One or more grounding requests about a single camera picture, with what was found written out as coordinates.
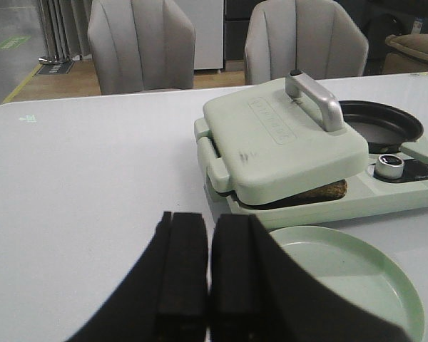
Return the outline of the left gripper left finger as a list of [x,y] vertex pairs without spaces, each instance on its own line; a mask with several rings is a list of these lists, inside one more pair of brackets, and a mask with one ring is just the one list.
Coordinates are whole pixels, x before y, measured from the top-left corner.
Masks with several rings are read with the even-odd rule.
[[202,215],[164,212],[139,260],[70,341],[204,341],[207,266]]

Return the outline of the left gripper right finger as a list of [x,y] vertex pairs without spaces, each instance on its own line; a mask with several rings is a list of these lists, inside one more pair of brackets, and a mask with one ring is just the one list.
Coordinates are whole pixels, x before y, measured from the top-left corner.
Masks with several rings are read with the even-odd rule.
[[212,341],[406,341],[288,256],[253,215],[223,214],[211,246]]

